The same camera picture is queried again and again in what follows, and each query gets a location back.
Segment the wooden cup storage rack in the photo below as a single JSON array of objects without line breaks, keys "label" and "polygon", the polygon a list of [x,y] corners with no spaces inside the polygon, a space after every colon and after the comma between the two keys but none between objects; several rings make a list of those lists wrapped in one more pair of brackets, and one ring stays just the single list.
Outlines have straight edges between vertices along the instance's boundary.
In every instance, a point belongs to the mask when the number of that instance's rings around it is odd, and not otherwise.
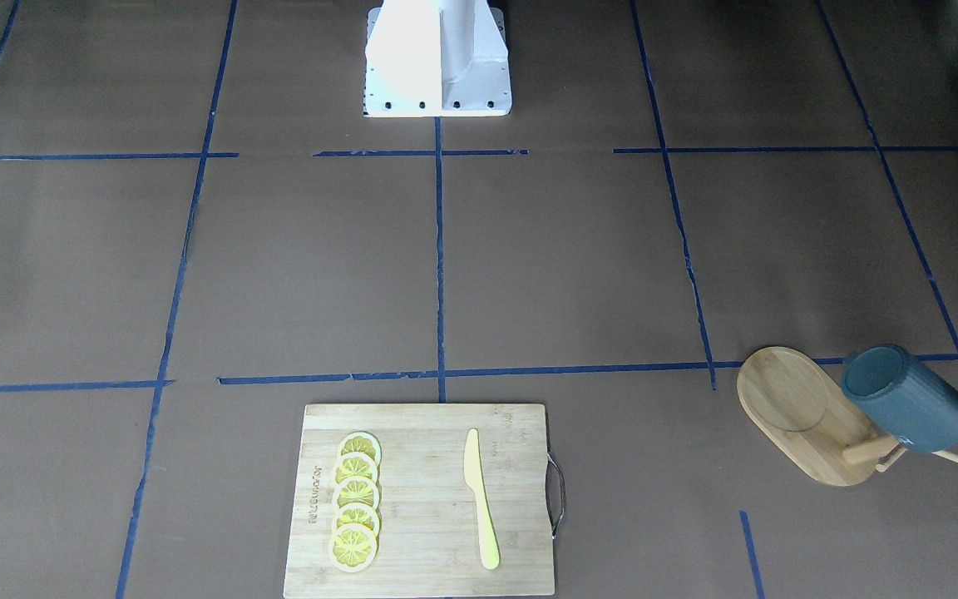
[{"label": "wooden cup storage rack", "polygon": [[[737,392],[753,423],[803,473],[822,484],[845,487],[883,473],[902,455],[916,452],[849,402],[840,383],[798,350],[767,346],[741,365]],[[921,454],[958,463],[953,447]]]}]

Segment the dark teal ribbed mug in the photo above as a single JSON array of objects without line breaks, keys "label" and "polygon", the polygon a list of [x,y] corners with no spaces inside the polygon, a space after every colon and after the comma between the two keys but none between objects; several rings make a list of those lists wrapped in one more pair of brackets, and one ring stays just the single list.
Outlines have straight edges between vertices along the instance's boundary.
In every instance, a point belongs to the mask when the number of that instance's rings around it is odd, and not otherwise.
[{"label": "dark teal ribbed mug", "polygon": [[958,389],[900,345],[849,354],[840,386],[909,451],[935,453],[958,444]]}]

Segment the bamboo cutting board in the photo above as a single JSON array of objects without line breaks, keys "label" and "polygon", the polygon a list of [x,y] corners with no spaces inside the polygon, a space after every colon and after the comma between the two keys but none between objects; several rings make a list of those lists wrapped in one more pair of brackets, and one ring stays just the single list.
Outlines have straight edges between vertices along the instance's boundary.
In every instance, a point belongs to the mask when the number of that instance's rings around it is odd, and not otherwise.
[{"label": "bamboo cutting board", "polygon": [[[464,444],[478,428],[501,565],[480,562]],[[383,527],[369,568],[341,572],[328,547],[334,464],[347,433],[383,446]],[[311,404],[305,407],[290,521],[285,598],[550,596],[554,523],[547,501],[548,426],[540,404]]]}]

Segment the yellow plastic knife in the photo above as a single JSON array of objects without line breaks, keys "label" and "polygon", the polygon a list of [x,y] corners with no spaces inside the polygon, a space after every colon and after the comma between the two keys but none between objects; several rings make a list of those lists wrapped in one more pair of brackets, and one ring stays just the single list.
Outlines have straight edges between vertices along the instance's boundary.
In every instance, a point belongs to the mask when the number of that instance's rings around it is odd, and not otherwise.
[{"label": "yellow plastic knife", "polygon": [[486,485],[484,485],[478,428],[469,428],[465,436],[463,472],[465,485],[471,489],[475,501],[480,562],[484,569],[495,570],[501,565],[501,549],[498,545],[493,518],[491,518]]}]

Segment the white pedestal column base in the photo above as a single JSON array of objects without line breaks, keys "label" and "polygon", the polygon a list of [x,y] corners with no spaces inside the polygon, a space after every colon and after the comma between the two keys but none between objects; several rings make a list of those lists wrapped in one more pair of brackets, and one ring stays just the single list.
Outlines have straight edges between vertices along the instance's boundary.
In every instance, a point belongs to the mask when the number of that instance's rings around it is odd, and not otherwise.
[{"label": "white pedestal column base", "polygon": [[384,1],[368,11],[364,51],[366,117],[511,113],[502,1]]}]

